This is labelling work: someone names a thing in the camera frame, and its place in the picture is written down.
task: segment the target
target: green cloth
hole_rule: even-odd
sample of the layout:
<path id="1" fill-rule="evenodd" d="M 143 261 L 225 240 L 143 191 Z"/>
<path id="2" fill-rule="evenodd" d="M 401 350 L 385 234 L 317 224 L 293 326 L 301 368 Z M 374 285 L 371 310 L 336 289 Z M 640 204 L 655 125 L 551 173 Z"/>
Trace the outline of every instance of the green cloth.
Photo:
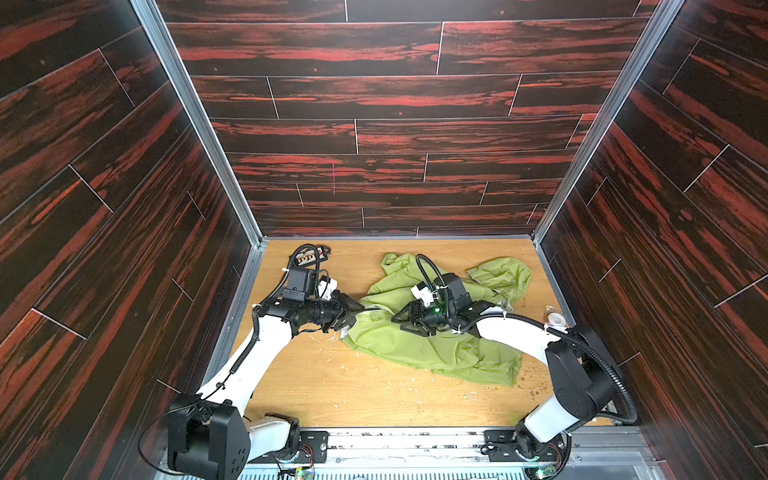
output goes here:
<path id="1" fill-rule="evenodd" d="M 360 299 L 366 310 L 358 313 L 355 325 L 343 342 L 349 348 L 416 369 L 469 382 L 512 386 L 520 369 L 521 353 L 510 346 L 469 334 L 437 332 L 430 337 L 403 332 L 390 319 L 414 300 L 411 287 L 424 281 L 415 256 L 387 253 L 382 259 L 386 276 Z M 430 279 L 436 274 L 429 265 Z M 473 301 L 487 300 L 510 310 L 525 294 L 531 269 L 514 258 L 497 258 L 467 271 L 463 280 Z"/>

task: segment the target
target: wooden floor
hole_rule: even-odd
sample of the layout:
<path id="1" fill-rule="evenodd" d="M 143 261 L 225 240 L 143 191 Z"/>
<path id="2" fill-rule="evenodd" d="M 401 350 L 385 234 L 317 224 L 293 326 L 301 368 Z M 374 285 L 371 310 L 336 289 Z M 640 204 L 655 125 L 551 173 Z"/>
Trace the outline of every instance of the wooden floor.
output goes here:
<path id="1" fill-rule="evenodd" d="M 261 263 L 250 304 L 261 301 L 280 281 L 288 256 L 302 240 L 272 240 Z M 515 312 L 543 320 L 558 307 L 530 240 L 333 240 L 323 263 L 339 289 L 357 300 L 383 277 L 382 255 L 424 253 L 448 271 L 465 270 L 496 257 L 515 257 L 533 270 Z M 237 345 L 250 331 L 247 309 Z M 485 426 L 514 425 L 551 394 L 544 364 L 523 355 L 512 388 L 485 386 L 436 376 L 353 352 L 338 335 L 296 337 L 278 355 L 250 400 L 247 416 L 265 412 L 297 417 L 304 426 Z"/>

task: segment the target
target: black cable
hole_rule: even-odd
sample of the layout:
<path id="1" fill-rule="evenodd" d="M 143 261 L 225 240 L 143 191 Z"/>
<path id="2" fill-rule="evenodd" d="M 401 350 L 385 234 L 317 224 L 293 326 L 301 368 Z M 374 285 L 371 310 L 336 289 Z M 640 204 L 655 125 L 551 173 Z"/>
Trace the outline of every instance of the black cable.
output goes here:
<path id="1" fill-rule="evenodd" d="M 537 322 L 536 320 L 532 318 L 528 318 L 523 315 L 517 315 L 515 313 L 486 313 L 485 315 L 480 315 L 478 318 L 472 320 L 470 323 L 467 324 L 466 327 L 464 327 L 464 331 L 468 332 L 469 329 L 471 329 L 477 322 L 483 319 L 487 318 L 509 318 L 509 319 L 515 319 L 519 320 L 521 322 L 525 322 L 529 325 L 536 326 L 542 330 L 545 329 L 545 325 L 541 322 Z M 621 422 L 625 425 L 630 425 L 632 423 L 635 423 L 637 421 L 637 407 L 634 404 L 634 400 L 632 399 L 632 395 L 630 395 L 629 390 L 627 389 L 624 382 L 621 381 L 621 378 L 619 377 L 618 373 L 608 365 L 608 363 L 605 361 L 605 359 L 600 356 L 599 353 L 597 353 L 591 346 L 589 346 L 588 343 L 586 343 L 584 340 L 573 336 L 569 333 L 561 332 L 558 329 L 546 329 L 548 333 L 551 333 L 552 335 L 555 335 L 566 342 L 570 343 L 571 345 L 577 347 L 582 352 L 586 353 L 587 356 L 592 359 L 597 365 L 605 372 L 606 375 L 608 375 L 608 378 L 611 379 L 611 382 L 614 384 L 614 387 L 616 388 L 616 391 L 618 392 L 619 396 L 621 397 L 622 402 L 624 402 L 624 406 L 627 407 L 627 416 L 621 417 L 619 415 L 615 415 L 612 412 L 604 412 L 600 411 L 596 416 L 597 417 L 605 417 L 612 420 L 616 420 L 617 422 Z"/>
<path id="2" fill-rule="evenodd" d="M 177 409 L 168 410 L 168 411 L 167 411 L 167 412 L 165 412 L 163 415 L 160 415 L 160 416 L 159 416 L 159 417 L 157 417 L 155 420 L 152 420 L 152 423 L 150 423 L 149 425 L 147 425 L 147 428 L 146 428 L 146 429 L 144 429 L 144 431 L 141 433 L 141 435 L 139 435 L 139 439 L 138 439 L 138 442 L 137 442 L 137 444 L 136 444 L 136 448 L 137 448 L 137 449 L 138 449 L 138 451 L 139 451 L 139 456 L 140 456 L 140 457 L 141 457 L 141 459 L 142 459 L 142 460 L 144 460 L 144 462 L 145 462 L 147 465 L 149 465 L 149 466 L 150 466 L 152 469 L 154 469 L 154 470 L 156 470 L 156 471 L 158 471 L 158 472 L 160 472 L 160 473 L 164 473 L 165 475 L 172 475 L 172 476 L 174 476 L 174 477 L 184 477 L 184 476 L 186 475 L 186 473 L 176 473 L 176 472 L 170 472 L 170 471 L 168 471 L 168 470 L 163 470 L 162 468 L 160 468 L 160 467 L 156 466 L 154 463 L 150 462 L 150 461 L 149 461 L 149 459 L 148 459 L 147 457 L 145 457 L 145 456 L 144 456 L 144 452 L 142 452 L 142 451 L 141 451 L 141 443 L 142 443 L 142 441 L 144 440 L 144 436 L 147 434 L 147 432 L 149 432 L 149 429 L 151 429 L 151 428 L 152 428 L 152 425 L 154 425 L 155 423 L 159 422 L 159 421 L 160 421 L 160 420 L 161 420 L 163 417 L 165 417 L 166 415 L 170 415 L 170 414 L 171 414 L 171 413 L 173 413 L 173 412 L 178 412 L 179 410 L 184 410 L 184 409 L 188 409 L 188 408 L 190 408 L 190 407 L 195 407 L 195 406 L 198 406 L 198 405 L 200 405 L 200 402 L 201 402 L 201 401 L 202 401 L 202 400 L 197 400 L 195 403 L 193 403 L 193 404 L 191 404 L 191 405 L 185 405 L 185 406 L 183 406 L 183 407 L 179 407 L 179 408 L 177 408 Z"/>

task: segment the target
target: metal frame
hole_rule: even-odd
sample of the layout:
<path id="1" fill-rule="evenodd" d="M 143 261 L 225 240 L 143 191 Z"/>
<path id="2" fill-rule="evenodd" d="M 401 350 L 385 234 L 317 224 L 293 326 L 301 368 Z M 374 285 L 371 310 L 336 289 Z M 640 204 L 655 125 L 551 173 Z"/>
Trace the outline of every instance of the metal frame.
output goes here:
<path id="1" fill-rule="evenodd" d="M 674 20 L 680 7 L 685 0 L 661 0 L 656 7 L 654 14 L 650 17 L 646 28 L 637 40 L 632 53 L 630 54 L 624 68 L 621 70 L 614 87 L 605 99 L 605 103 L 600 108 L 597 118 L 595 118 L 592 127 L 587 136 L 578 148 L 571 167 L 565 174 L 560 186 L 554 193 L 549 207 L 544 212 L 544 216 L 539 221 L 533 233 L 534 245 L 539 245 L 547 234 L 549 227 L 565 205 L 565 201 L 576 186 L 581 174 L 587 167 L 589 160 L 598 149 L 600 142 L 608 132 L 608 128 L 616 118 L 621 106 L 629 97 L 634 84 L 640 78 L 640 74 L 648 65 L 651 55 L 656 51 L 661 39 L 667 33 L 672 21 Z"/>
<path id="2" fill-rule="evenodd" d="M 224 191 L 227 192 L 227 196 L 235 208 L 240 223 L 243 224 L 248 241 L 250 241 L 251 246 L 258 247 L 263 239 L 261 230 L 259 230 L 259 226 L 256 223 L 256 218 L 253 217 L 253 212 L 248 207 L 243 190 L 237 183 L 235 173 L 232 171 L 230 162 L 224 154 L 214 127 L 211 125 L 208 114 L 203 108 L 203 103 L 200 101 L 200 97 L 197 96 L 197 91 L 195 91 L 192 85 L 192 79 L 187 72 L 187 68 L 184 66 L 184 62 L 181 60 L 174 40 L 170 36 L 160 9 L 157 8 L 154 0 L 130 0 L 130 2 L 170 79 L 170 84 L 173 85 L 181 100 L 181 104 L 184 106 L 184 110 L 189 115 L 192 128 L 197 132 L 197 136 L 200 138 L 200 142 L 203 144 L 203 148 L 221 180 Z"/>

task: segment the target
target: wood grain wall panel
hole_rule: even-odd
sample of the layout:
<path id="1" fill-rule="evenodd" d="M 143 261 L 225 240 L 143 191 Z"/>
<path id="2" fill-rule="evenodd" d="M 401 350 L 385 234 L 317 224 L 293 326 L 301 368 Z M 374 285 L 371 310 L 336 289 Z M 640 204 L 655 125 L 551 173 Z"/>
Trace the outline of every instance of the wood grain wall panel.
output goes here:
<path id="1" fill-rule="evenodd" d="M 415 237 L 416 227 L 270 227 L 264 230 L 269 237 Z"/>
<path id="2" fill-rule="evenodd" d="M 222 198 L 227 196 L 227 193 L 224 191 L 213 165 L 207 159 L 205 160 L 205 165 L 198 168 L 187 192 L 195 206 L 200 209 L 203 217 L 208 218 Z"/>
<path id="3" fill-rule="evenodd" d="M 595 154 L 647 231 L 712 305 L 764 270 L 707 218 L 613 125 Z"/>
<path id="4" fill-rule="evenodd" d="M 420 182 L 426 156 L 227 154 L 238 181 Z"/>
<path id="5" fill-rule="evenodd" d="M 768 396 L 765 366 L 745 347 L 739 332 L 723 322 L 689 286 L 611 180 L 603 185 L 590 208 L 621 255 L 621 262 L 642 286 L 648 305 L 660 314 L 660 323 L 645 326 L 645 337 L 635 342 L 641 352 L 658 351 L 657 355 L 646 355 L 646 360 L 662 372 L 658 379 L 664 382 L 680 417 L 690 423 L 695 441 L 707 452 L 721 452 L 721 440 L 731 439 L 728 465 L 721 462 L 723 471 L 714 478 L 725 475 L 734 458 L 740 459 L 735 465 L 753 464 L 750 442 L 757 442 L 768 432 L 768 415 L 758 406 Z M 712 352 L 728 352 L 728 361 Z M 742 381 L 745 376 L 750 382 Z"/>
<path id="6" fill-rule="evenodd" d="M 0 343 L 0 465 L 12 453 L 84 340 L 30 310 Z"/>
<path id="7" fill-rule="evenodd" d="M 581 116 L 581 119 L 571 134 L 571 139 L 568 140 L 568 148 L 579 148 L 581 146 L 581 142 L 587 137 L 595 117 L 595 114 L 583 114 Z"/>
<path id="8" fill-rule="evenodd" d="M 636 83 L 614 121 L 681 190 L 726 146 L 642 81 Z"/>
<path id="9" fill-rule="evenodd" d="M 768 171 L 731 147 L 686 195 L 768 271 Z"/>
<path id="10" fill-rule="evenodd" d="M 361 207 L 251 207 L 251 210 L 259 226 L 265 228 L 365 226 Z"/>
<path id="11" fill-rule="evenodd" d="M 271 78 L 280 118 L 504 117 L 519 74 Z"/>
<path id="12" fill-rule="evenodd" d="M 699 38 L 696 35 L 672 24 L 654 54 L 651 55 L 640 79 L 658 93 L 664 93 L 698 41 Z"/>
<path id="13" fill-rule="evenodd" d="M 72 166 L 116 210 L 189 124 L 174 88 L 166 82 Z"/>
<path id="14" fill-rule="evenodd" d="M 192 75 L 430 75 L 439 23 L 169 24 Z"/>
<path id="15" fill-rule="evenodd" d="M 430 154 L 425 181 L 494 181 L 560 178 L 576 150 L 481 154 Z"/>
<path id="16" fill-rule="evenodd" d="M 168 81 L 143 27 L 105 45 L 101 52 L 135 105 Z"/>
<path id="17" fill-rule="evenodd" d="M 62 466 L 75 459 L 142 333 L 147 325 L 155 324 L 153 314 L 161 305 L 165 288 L 172 283 L 173 272 L 186 256 L 186 240 L 202 221 L 188 198 L 168 210 L 169 221 L 111 301 L 102 321 L 91 331 L 40 415 L 27 428 L 12 459 L 0 467 L 2 473 L 60 478 Z M 104 292 L 105 283 L 98 284 Z M 50 462 L 36 462 L 41 456 Z"/>
<path id="18" fill-rule="evenodd" d="M 493 227 L 420 227 L 419 237 L 461 235 L 530 235 L 535 225 L 494 225 Z"/>
<path id="19" fill-rule="evenodd" d="M 0 218 L 132 108 L 98 51 L 1 99 Z"/>
<path id="20" fill-rule="evenodd" d="M 536 204 L 363 208 L 366 227 L 525 225 Z"/>
<path id="21" fill-rule="evenodd" d="M 565 148 L 578 115 L 357 122 L 360 153 L 455 153 Z"/>
<path id="22" fill-rule="evenodd" d="M 112 299 L 183 199 L 202 146 L 191 129 L 38 301 L 45 314 L 90 336 Z"/>
<path id="23" fill-rule="evenodd" d="M 576 180 L 575 189 L 581 195 L 581 199 L 588 205 L 592 197 L 600 190 L 606 175 L 599 168 L 598 163 L 587 163 L 584 173 Z"/>
<path id="24" fill-rule="evenodd" d="M 548 202 L 558 189 L 561 178 L 540 180 L 507 180 L 488 182 L 482 197 L 482 205 L 504 205 L 513 202 L 533 204 Z"/>
<path id="25" fill-rule="evenodd" d="M 163 298 L 136 343 L 123 371 L 114 383 L 104 408 L 98 413 L 88 436 L 64 478 L 103 478 L 115 471 L 129 440 L 136 432 L 147 406 L 158 372 L 163 368 L 181 330 L 192 300 L 174 283 L 166 285 Z"/>
<path id="26" fill-rule="evenodd" d="M 193 76 L 192 84 L 209 117 L 277 118 L 266 77 Z"/>
<path id="27" fill-rule="evenodd" d="M 439 73 L 621 70 L 646 21 L 449 22 L 443 30 Z"/>
<path id="28" fill-rule="evenodd" d="M 157 0 L 166 22 L 344 22 L 343 0 Z"/>
<path id="29" fill-rule="evenodd" d="M 347 0 L 350 22 L 440 22 L 451 20 L 538 20 L 631 16 L 635 0 Z"/>
<path id="30" fill-rule="evenodd" d="M 768 67 L 766 22 L 765 4 L 749 0 L 686 2 L 675 18 L 678 27 Z"/>
<path id="31" fill-rule="evenodd" d="M 618 75 L 618 71 L 525 74 L 509 114 L 596 114 Z"/>
<path id="32" fill-rule="evenodd" d="M 4 339 L 110 216 L 67 168 L 0 223 L 0 339 Z"/>
<path id="33" fill-rule="evenodd" d="M 664 96 L 768 168 L 768 68 L 700 41 Z"/>
<path id="34" fill-rule="evenodd" d="M 231 210 L 231 216 L 233 218 L 233 226 L 232 229 L 230 229 L 229 235 L 232 236 L 234 242 L 229 261 L 235 271 L 237 271 L 239 280 L 240 276 L 243 275 L 243 269 L 245 268 L 245 262 L 250 255 L 251 246 L 250 241 L 248 241 L 248 236 L 245 233 L 245 229 L 243 228 L 243 224 L 237 219 L 234 209 L 231 207 L 228 208 Z"/>
<path id="35" fill-rule="evenodd" d="M 260 154 L 354 154 L 355 125 L 326 120 L 212 118 L 225 151 Z"/>
<path id="36" fill-rule="evenodd" d="M 304 206 L 298 184 L 240 182 L 240 188 L 251 208 Z"/>
<path id="37" fill-rule="evenodd" d="M 656 10 L 656 7 L 659 6 L 660 2 L 661 0 L 640 0 L 640 3 L 637 4 L 637 8 L 634 11 L 634 16 L 650 17 Z"/>
<path id="38" fill-rule="evenodd" d="M 200 291 L 211 264 L 227 239 L 227 231 L 232 223 L 231 217 L 234 216 L 228 214 L 228 208 L 230 208 L 229 199 L 220 197 L 216 208 L 205 216 L 197 235 L 190 235 L 187 238 L 187 242 L 191 245 L 179 270 L 174 274 L 174 280 L 193 299 Z"/>
<path id="39" fill-rule="evenodd" d="M 0 7 L 0 70 L 13 74 L 0 78 L 0 98 L 138 26 L 125 0 L 6 3 Z"/>
<path id="40" fill-rule="evenodd" d="M 168 430 L 165 422 L 152 422 L 157 418 L 159 412 L 170 410 L 170 404 L 176 399 L 177 393 L 165 385 L 151 380 L 151 393 L 147 398 L 144 411 L 134 427 L 130 438 L 122 437 L 120 451 L 122 455 L 118 457 L 119 463 L 114 468 L 112 476 L 110 472 L 104 473 L 104 480 L 120 480 L 121 478 L 130 478 L 131 480 L 151 480 L 157 474 L 144 460 L 139 457 L 136 448 L 139 435 L 147 429 L 144 441 L 141 444 L 141 450 L 147 458 L 160 458 L 161 453 L 167 446 Z"/>
<path id="41" fill-rule="evenodd" d="M 766 309 L 768 309 L 768 279 L 761 280 L 755 286 L 717 307 L 720 316 L 736 331 L 742 332 L 741 337 L 748 341 L 747 346 L 763 360 L 763 364 L 768 358 L 766 355 L 766 345 L 768 345 Z"/>
<path id="42" fill-rule="evenodd" d="M 307 207 L 439 207 L 479 205 L 485 184 L 301 184 Z"/>
<path id="43" fill-rule="evenodd" d="M 672 476 L 667 474 L 667 478 L 716 478 L 713 477 L 707 454 L 693 441 L 683 419 L 677 414 L 664 387 L 658 382 L 658 371 L 648 365 L 642 353 L 621 368 L 627 382 L 632 385 L 632 393 L 641 410 L 641 432 L 649 439 L 649 443 L 654 445 L 651 448 L 656 457 L 666 460 L 672 472 L 676 472 Z"/>
<path id="44" fill-rule="evenodd" d="M 158 373 L 160 380 L 183 393 L 193 395 L 202 385 L 232 304 L 239 283 L 237 274 L 227 262 L 232 247 L 233 238 L 227 236 L 184 320 L 182 328 L 197 332 L 197 335 L 178 336 L 174 343 L 174 358 L 183 358 L 184 361 L 166 362 Z"/>

